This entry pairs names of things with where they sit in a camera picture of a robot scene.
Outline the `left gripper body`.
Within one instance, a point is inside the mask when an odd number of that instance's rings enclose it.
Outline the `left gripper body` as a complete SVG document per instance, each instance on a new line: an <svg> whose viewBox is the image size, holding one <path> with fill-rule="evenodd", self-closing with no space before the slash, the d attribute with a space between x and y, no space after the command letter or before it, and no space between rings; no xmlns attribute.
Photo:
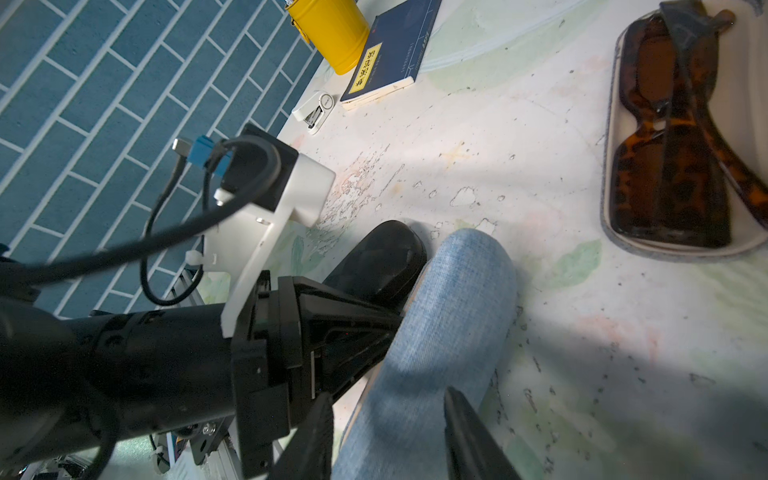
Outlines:
<svg viewBox="0 0 768 480"><path fill-rule="evenodd" d="M281 277L271 288L259 275L238 315L231 341L231 380L244 477L269 473L273 443L287 436L292 421L293 376L304 366L307 321L299 296L317 287L305 277Z"/></svg>

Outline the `light blue denim case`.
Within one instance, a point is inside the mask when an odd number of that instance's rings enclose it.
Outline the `light blue denim case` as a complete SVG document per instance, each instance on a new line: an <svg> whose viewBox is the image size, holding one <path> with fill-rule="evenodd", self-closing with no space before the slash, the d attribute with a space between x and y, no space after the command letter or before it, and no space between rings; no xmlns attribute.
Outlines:
<svg viewBox="0 0 768 480"><path fill-rule="evenodd" d="M476 229L447 237L347 424L333 478L447 478L446 390L479 407L517 300L515 267L496 239Z"/></svg>

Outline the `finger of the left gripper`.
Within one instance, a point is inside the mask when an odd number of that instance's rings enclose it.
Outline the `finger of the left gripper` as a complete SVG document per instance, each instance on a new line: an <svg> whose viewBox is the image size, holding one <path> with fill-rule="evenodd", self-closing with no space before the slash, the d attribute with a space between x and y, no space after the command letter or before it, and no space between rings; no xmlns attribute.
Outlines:
<svg viewBox="0 0 768 480"><path fill-rule="evenodd" d="M301 363L293 370L293 400L322 393L338 400L383 360L402 315L304 277L294 287Z"/></svg>

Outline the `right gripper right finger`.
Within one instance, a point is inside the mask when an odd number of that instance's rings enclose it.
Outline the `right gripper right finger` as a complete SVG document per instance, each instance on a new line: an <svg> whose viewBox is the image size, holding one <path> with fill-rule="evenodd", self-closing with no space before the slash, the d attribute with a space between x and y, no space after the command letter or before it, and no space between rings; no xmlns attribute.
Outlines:
<svg viewBox="0 0 768 480"><path fill-rule="evenodd" d="M465 395L451 386L444 417L449 479L521 479Z"/></svg>

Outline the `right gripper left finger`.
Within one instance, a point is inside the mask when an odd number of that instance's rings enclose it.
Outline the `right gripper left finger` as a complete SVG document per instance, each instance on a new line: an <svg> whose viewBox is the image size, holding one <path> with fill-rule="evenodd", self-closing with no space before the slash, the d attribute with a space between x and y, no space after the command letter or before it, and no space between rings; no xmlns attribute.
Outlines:
<svg viewBox="0 0 768 480"><path fill-rule="evenodd" d="M268 479L330 479L333 440L332 396L322 393L271 469Z"/></svg>

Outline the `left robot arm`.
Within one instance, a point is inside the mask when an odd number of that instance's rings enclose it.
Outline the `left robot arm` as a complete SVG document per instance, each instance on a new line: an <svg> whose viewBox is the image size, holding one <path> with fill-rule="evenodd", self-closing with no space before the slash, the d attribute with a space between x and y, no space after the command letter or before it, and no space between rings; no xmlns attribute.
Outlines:
<svg viewBox="0 0 768 480"><path fill-rule="evenodd" d="M380 362L402 317L303 277L262 275L232 333L220 304L62 321L1 302L1 465L232 417L242 473Z"/></svg>

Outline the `black glasses case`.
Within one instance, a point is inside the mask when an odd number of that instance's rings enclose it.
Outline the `black glasses case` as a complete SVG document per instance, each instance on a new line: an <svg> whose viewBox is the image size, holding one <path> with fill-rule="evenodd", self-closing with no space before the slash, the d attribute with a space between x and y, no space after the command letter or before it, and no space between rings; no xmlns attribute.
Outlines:
<svg viewBox="0 0 768 480"><path fill-rule="evenodd" d="M403 308L428 260L428 250L407 224L388 220L371 230L322 281L377 306Z"/></svg>

